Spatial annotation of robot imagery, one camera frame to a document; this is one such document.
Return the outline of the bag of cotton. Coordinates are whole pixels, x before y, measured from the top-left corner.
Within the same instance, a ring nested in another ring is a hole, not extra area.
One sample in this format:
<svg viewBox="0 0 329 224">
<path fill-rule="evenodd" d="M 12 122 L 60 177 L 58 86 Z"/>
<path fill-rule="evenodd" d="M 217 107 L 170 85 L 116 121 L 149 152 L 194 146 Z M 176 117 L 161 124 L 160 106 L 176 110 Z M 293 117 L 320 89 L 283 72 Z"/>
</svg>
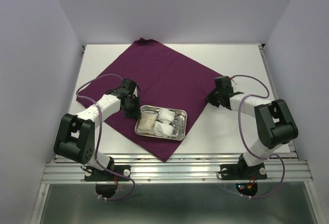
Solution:
<svg viewBox="0 0 329 224">
<path fill-rule="evenodd" d="M 153 134 L 158 114 L 143 112 L 137 126 L 137 133 Z"/>
</svg>

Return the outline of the steel tray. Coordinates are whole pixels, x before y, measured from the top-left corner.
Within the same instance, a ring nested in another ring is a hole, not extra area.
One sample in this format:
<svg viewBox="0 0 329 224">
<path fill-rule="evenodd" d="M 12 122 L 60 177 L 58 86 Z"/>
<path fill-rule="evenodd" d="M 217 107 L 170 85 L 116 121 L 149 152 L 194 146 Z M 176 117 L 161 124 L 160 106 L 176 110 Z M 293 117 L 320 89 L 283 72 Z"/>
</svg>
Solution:
<svg viewBox="0 0 329 224">
<path fill-rule="evenodd" d="M 184 110 L 144 105 L 140 111 L 135 134 L 174 141 L 185 138 L 187 113 Z"/>
</svg>

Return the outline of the gauze pad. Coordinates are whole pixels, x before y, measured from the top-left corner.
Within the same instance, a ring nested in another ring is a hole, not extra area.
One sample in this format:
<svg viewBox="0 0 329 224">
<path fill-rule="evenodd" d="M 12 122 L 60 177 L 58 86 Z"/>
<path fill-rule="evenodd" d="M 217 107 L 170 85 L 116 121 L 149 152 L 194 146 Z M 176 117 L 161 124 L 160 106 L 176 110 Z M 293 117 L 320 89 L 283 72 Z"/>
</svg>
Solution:
<svg viewBox="0 0 329 224">
<path fill-rule="evenodd" d="M 169 124 L 161 123 L 156 121 L 154 125 L 154 134 L 160 137 L 172 136 L 174 127 Z"/>
<path fill-rule="evenodd" d="M 158 112 L 158 120 L 165 124 L 170 124 L 175 119 L 175 112 L 166 108 L 161 108 Z"/>
</svg>

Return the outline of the purple cloth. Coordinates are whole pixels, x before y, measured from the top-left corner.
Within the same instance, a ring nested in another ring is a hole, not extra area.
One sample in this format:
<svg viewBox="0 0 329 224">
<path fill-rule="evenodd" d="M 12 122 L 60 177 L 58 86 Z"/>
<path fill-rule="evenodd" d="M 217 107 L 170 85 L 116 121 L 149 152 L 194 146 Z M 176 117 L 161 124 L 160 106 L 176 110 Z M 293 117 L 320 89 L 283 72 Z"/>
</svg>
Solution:
<svg viewBox="0 0 329 224">
<path fill-rule="evenodd" d="M 121 78 L 137 82 L 140 104 L 182 109 L 187 112 L 187 130 L 202 113 L 207 95 L 220 73 L 155 41 L 139 39 L 79 92 L 77 101 L 89 107 L 106 91 L 118 87 Z"/>
</svg>

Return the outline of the hemostat forceps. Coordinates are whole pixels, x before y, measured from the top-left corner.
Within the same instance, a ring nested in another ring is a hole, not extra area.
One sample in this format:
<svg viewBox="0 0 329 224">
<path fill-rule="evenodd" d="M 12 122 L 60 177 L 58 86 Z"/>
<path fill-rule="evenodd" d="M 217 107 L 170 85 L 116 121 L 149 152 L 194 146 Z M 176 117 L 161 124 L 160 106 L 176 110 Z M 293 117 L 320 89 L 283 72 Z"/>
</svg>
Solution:
<svg viewBox="0 0 329 224">
<path fill-rule="evenodd" d="M 173 127 L 172 136 L 180 136 L 182 132 L 182 116 L 175 116 L 170 125 Z"/>
</svg>

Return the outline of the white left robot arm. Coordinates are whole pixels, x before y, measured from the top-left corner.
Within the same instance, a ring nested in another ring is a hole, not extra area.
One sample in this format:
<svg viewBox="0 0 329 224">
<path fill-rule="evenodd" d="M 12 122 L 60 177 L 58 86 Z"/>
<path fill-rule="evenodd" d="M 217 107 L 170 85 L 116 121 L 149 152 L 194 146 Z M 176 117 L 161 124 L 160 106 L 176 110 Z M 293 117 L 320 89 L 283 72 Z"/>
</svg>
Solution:
<svg viewBox="0 0 329 224">
<path fill-rule="evenodd" d="M 82 165 L 97 169 L 104 180 L 114 175 L 114 159 L 98 151 L 95 145 L 95 130 L 111 115 L 123 111 L 125 118 L 140 117 L 138 84 L 123 79 L 120 86 L 106 92 L 99 101 L 75 115 L 65 114 L 58 129 L 53 151 Z"/>
</svg>

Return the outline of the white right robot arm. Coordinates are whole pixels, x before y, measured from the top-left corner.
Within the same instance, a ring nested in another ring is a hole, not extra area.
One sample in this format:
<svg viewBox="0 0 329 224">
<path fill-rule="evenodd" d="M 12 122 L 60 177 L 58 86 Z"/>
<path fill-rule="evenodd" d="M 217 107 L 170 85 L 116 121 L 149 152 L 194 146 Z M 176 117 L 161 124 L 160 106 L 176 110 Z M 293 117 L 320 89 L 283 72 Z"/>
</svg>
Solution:
<svg viewBox="0 0 329 224">
<path fill-rule="evenodd" d="M 233 79 L 236 77 L 249 78 L 260 83 L 266 90 L 265 96 L 245 94 L 234 91 Z M 263 163 L 273 152 L 283 144 L 298 137 L 299 131 L 283 99 L 270 101 L 269 89 L 255 77 L 238 74 L 232 77 L 222 76 L 214 79 L 215 88 L 210 92 L 206 101 L 215 106 L 222 106 L 231 111 L 237 111 L 238 128 L 245 153 L 242 161 L 237 164 L 236 171 L 239 176 L 248 178 L 255 172 L 255 166 Z M 255 118 L 258 138 L 251 147 L 248 147 L 242 130 L 242 114 Z"/>
</svg>

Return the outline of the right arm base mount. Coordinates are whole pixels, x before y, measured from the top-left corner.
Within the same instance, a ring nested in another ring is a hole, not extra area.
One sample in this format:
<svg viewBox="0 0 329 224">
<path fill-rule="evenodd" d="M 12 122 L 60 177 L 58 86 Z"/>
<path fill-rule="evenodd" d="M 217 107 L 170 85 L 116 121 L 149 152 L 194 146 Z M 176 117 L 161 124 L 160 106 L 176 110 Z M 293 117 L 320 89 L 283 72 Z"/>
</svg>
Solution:
<svg viewBox="0 0 329 224">
<path fill-rule="evenodd" d="M 238 193 L 250 198 L 255 197 L 258 192 L 257 180 L 267 179 L 264 163 L 248 166 L 242 154 L 237 163 L 221 164 L 216 176 L 223 181 L 237 180 L 238 183 L 235 184 L 235 187 Z"/>
</svg>

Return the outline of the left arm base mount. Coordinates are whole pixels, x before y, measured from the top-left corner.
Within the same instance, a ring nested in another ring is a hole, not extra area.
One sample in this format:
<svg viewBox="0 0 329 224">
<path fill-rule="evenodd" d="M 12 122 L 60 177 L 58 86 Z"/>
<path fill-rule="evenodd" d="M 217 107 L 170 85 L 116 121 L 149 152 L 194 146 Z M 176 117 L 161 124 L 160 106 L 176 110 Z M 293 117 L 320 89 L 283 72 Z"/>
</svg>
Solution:
<svg viewBox="0 0 329 224">
<path fill-rule="evenodd" d="M 118 201 L 127 198 L 135 188 L 135 182 L 130 177 L 131 166 L 129 164 L 115 165 L 111 158 L 107 170 L 100 170 L 89 165 L 80 166 L 84 172 L 84 181 L 95 183 L 95 193 L 98 199 L 104 201 Z M 133 183 L 129 191 L 119 190 L 120 182 Z"/>
</svg>

